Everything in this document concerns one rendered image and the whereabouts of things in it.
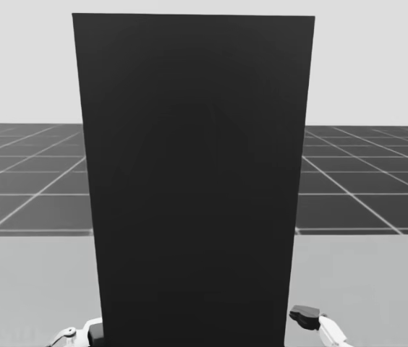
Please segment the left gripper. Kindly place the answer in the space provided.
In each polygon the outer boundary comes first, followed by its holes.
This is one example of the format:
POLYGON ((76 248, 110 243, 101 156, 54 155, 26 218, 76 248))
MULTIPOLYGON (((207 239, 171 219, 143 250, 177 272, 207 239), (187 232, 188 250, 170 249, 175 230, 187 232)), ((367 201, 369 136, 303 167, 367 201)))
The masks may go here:
POLYGON ((103 319, 88 320, 81 329, 80 337, 80 347, 105 347, 103 319))

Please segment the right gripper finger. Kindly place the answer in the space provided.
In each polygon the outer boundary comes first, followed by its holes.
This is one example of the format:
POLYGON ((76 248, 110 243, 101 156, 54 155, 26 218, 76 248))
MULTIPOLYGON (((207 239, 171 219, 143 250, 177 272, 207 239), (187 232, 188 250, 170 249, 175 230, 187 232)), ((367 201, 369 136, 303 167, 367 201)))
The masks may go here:
POLYGON ((294 305, 289 317, 297 324, 310 331, 316 331, 323 347, 349 347, 349 342, 339 325, 314 307, 294 305))

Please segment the black screen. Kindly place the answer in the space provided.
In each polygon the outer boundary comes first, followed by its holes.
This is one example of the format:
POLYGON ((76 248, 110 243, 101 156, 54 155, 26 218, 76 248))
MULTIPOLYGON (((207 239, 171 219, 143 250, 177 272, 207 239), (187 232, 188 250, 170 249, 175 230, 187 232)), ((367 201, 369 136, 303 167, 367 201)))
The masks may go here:
POLYGON ((108 347, 284 347, 313 16, 72 16, 108 347))

